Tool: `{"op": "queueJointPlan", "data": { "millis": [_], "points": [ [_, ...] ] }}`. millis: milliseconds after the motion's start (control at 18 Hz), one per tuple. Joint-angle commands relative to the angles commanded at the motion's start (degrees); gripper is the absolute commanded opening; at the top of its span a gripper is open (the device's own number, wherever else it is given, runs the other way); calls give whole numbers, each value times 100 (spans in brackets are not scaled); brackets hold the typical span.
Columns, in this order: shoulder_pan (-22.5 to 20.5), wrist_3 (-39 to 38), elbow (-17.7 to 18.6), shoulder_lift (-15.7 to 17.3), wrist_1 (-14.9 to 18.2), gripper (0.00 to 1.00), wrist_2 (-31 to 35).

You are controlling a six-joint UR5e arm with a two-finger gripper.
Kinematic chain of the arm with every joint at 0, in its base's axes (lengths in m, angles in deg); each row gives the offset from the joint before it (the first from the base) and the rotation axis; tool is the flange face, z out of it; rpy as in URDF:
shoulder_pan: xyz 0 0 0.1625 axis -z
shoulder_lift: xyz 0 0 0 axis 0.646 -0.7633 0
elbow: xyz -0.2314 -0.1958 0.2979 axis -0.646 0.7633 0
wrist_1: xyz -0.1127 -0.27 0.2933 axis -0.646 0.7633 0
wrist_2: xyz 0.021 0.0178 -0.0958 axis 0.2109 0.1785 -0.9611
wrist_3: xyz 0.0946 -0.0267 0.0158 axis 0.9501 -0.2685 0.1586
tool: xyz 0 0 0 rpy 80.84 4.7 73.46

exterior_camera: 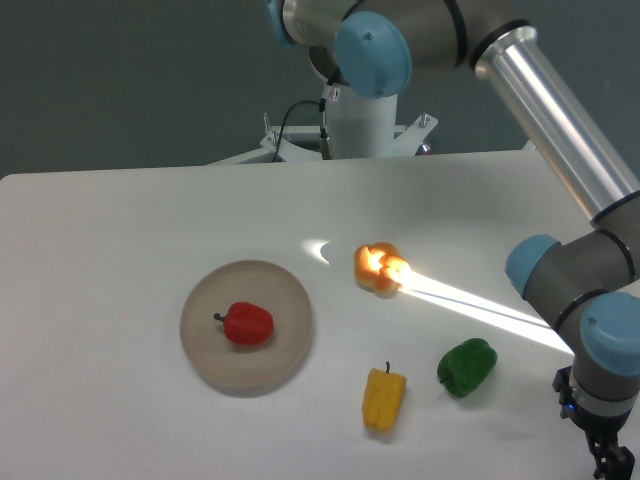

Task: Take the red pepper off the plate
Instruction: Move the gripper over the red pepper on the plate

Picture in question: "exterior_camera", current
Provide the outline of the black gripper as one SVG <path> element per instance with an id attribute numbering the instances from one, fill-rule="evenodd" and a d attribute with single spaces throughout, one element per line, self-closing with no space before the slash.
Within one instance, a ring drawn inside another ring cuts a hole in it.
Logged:
<path id="1" fill-rule="evenodd" d="M 626 424 L 638 394 L 624 400 L 603 400 L 591 395 L 574 378 L 572 367 L 556 371 L 552 382 L 561 406 L 560 417 L 569 418 L 583 430 L 594 458 L 593 477 L 630 480 L 632 452 L 618 444 L 617 433 Z"/>

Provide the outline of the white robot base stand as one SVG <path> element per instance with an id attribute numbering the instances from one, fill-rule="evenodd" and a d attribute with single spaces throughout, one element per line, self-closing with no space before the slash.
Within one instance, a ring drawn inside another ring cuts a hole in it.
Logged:
<path id="1" fill-rule="evenodd" d="M 410 124 L 396 122 L 398 98 L 367 100 L 343 88 L 328 99 L 317 126 L 280 125 L 264 118 L 258 148 L 216 161 L 216 166 L 307 163 L 320 160 L 396 158 L 428 155 L 439 120 L 422 112 Z"/>

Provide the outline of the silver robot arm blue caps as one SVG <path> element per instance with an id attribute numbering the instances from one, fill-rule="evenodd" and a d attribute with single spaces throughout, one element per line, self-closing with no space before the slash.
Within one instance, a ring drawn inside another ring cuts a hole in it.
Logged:
<path id="1" fill-rule="evenodd" d="M 627 479 L 618 442 L 639 395 L 639 182 L 540 51 L 508 1 L 270 1 L 278 41 L 309 48 L 329 84 L 369 100 L 399 94 L 414 72 L 460 65 L 488 81 L 592 225 L 562 244 L 521 242 L 505 271 L 573 352 L 553 387 L 586 435 L 598 479 Z"/>

